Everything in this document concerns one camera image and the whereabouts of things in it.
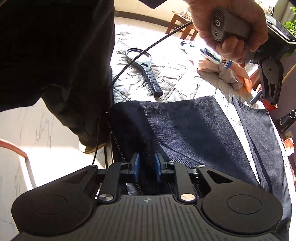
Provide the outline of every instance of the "shoe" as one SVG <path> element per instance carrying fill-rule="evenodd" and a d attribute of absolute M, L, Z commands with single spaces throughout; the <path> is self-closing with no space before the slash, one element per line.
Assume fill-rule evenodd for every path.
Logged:
<path fill-rule="evenodd" d="M 107 145 L 107 143 L 100 144 L 98 146 L 98 150 L 106 145 Z M 78 147 L 79 147 L 79 150 L 85 154 L 90 154 L 90 153 L 93 153 L 94 151 L 96 151 L 96 146 L 85 146 L 80 141 L 78 143 Z"/>

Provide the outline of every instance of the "hand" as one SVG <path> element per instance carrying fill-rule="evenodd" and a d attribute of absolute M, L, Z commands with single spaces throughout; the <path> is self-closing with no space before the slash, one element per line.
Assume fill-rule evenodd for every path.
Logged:
<path fill-rule="evenodd" d="M 266 19 L 263 9 L 254 0 L 187 0 L 191 17 L 199 36 L 224 59 L 238 63 L 244 68 L 244 59 L 249 50 L 255 52 L 268 40 Z M 223 43 L 216 41 L 210 31 L 211 13 L 217 6 L 240 16 L 252 26 L 247 43 L 231 36 Z"/>

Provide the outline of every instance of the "wooden chair leg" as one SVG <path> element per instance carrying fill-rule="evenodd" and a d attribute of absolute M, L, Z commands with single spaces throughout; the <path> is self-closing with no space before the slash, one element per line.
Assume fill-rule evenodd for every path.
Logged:
<path fill-rule="evenodd" d="M 186 27 L 186 28 L 184 29 L 184 32 L 182 33 L 180 39 L 186 39 L 187 36 L 188 36 L 188 34 L 190 33 L 190 30 L 191 30 L 191 29 L 192 29 L 192 26 L 191 26 L 191 25 L 189 25 L 188 27 Z"/>
<path fill-rule="evenodd" d="M 173 18 L 172 18 L 172 20 L 170 22 L 170 26 L 168 27 L 168 29 L 165 32 L 165 34 L 169 34 L 170 33 L 170 31 L 172 30 L 172 28 L 173 28 L 173 26 L 174 26 L 174 24 L 175 24 L 176 21 L 177 21 L 177 15 L 174 14 L 174 16 L 173 16 Z"/>
<path fill-rule="evenodd" d="M 198 33 L 198 32 L 195 30 L 194 33 L 193 33 L 193 35 L 192 35 L 192 37 L 191 37 L 191 39 L 190 39 L 190 41 L 193 41 L 193 40 L 195 39 L 197 33 Z"/>

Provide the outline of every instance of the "marble floor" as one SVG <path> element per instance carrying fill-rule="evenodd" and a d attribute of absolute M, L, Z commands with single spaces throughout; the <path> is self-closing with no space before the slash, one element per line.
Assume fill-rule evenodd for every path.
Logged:
<path fill-rule="evenodd" d="M 120 24 L 134 25 L 159 32 L 166 27 L 142 21 L 115 18 Z M 48 111 L 42 99 L 34 106 L 0 113 L 0 138 L 18 145 L 28 154 L 36 186 L 90 165 L 94 154 L 83 154 L 78 137 Z M 22 193 L 32 189 L 24 158 L 0 148 L 0 240 L 9 241 L 18 234 L 11 216 L 11 205 Z M 105 168 L 100 149 L 96 165 Z"/>

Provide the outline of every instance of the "zipper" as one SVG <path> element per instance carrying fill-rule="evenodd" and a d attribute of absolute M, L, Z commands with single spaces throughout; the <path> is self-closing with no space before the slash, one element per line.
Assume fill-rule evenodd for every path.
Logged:
<path fill-rule="evenodd" d="M 124 157 L 124 155 L 123 155 L 123 153 L 122 153 L 122 151 L 121 151 L 121 149 L 120 149 L 120 147 L 119 147 L 119 144 L 118 144 L 118 142 L 117 142 L 117 139 L 116 139 L 116 137 L 115 137 L 115 134 L 114 134 L 114 132 L 113 132 L 113 129 L 112 129 L 111 124 L 110 124 L 109 121 L 108 121 L 108 125 L 109 125 L 109 129 L 110 129 L 111 136 L 112 136 L 112 138 L 113 138 L 113 140 L 114 140 L 114 142 L 115 142 L 116 148 L 117 148 L 117 150 L 118 150 L 118 152 L 119 152 L 119 154 L 120 154 L 120 156 L 121 156 L 121 159 L 122 159 L 124 162 L 126 162 L 126 159 L 125 159 L 125 157 Z M 135 185 L 136 185 L 136 187 L 138 188 L 138 190 L 139 190 L 139 192 L 141 193 L 141 195 L 144 195 L 144 192 L 143 192 L 143 190 L 141 189 L 139 183 L 135 183 Z"/>

